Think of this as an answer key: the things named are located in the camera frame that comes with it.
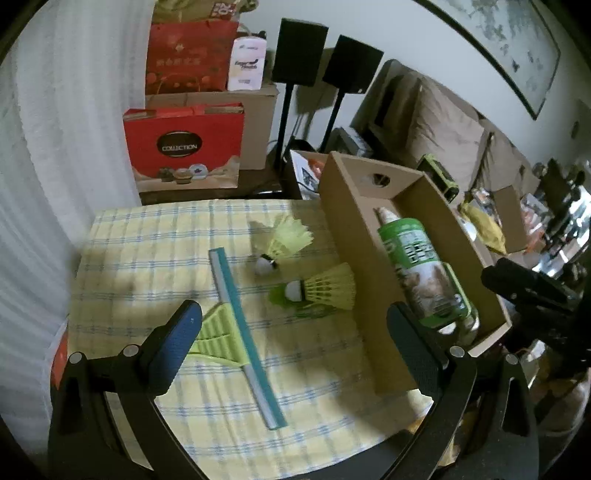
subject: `black speaker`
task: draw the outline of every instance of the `black speaker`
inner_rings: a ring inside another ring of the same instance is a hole
[[[323,80],[344,93],[365,93],[383,56],[383,51],[341,35]]]
[[[302,20],[281,20],[273,82],[312,87],[329,28]]]

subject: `framed painting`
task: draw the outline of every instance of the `framed painting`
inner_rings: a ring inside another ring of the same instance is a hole
[[[554,81],[560,49],[533,0],[415,0],[470,41],[535,119]]]

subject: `checkered tablecloth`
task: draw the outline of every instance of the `checkered tablecloth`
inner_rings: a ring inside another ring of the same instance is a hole
[[[254,276],[257,245],[290,212],[314,242],[268,278]],[[69,321],[69,351],[90,358],[142,343],[185,299],[217,303],[208,252],[224,247],[262,365],[288,426],[265,427],[240,369],[188,356],[157,405],[212,480],[274,479],[344,460],[405,428],[430,406],[417,391],[373,393],[351,312],[307,313],[271,304],[279,283],[339,263],[317,201],[211,200],[121,209],[96,218],[83,250]],[[113,406],[116,418],[121,414]],[[121,425],[137,458],[129,426]]]

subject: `green spray can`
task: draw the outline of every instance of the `green spray can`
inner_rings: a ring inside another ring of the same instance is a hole
[[[450,265],[441,262],[423,224],[383,207],[377,214],[382,223],[378,233],[414,314],[434,329],[454,322],[463,325],[472,317],[472,306]]]

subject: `red paper bag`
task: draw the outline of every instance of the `red paper bag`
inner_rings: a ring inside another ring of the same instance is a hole
[[[124,127],[139,192],[238,186],[242,104],[129,110]]]
[[[225,91],[237,29],[225,20],[152,25],[146,94]]]

